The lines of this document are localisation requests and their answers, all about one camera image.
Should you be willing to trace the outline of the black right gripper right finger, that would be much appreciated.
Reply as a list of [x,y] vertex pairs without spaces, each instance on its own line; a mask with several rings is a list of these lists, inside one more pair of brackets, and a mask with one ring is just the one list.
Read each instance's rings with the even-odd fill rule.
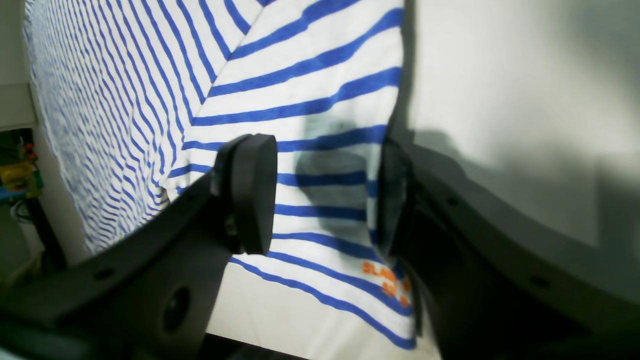
[[639,306],[528,253],[382,142],[380,251],[407,269],[444,360],[637,360]]

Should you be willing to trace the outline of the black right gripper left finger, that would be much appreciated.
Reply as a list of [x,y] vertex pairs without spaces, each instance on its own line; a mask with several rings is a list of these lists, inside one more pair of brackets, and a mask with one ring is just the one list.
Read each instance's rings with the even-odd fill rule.
[[233,255],[266,255],[278,143],[245,134],[126,239],[1,295],[1,350],[26,360],[194,359]]

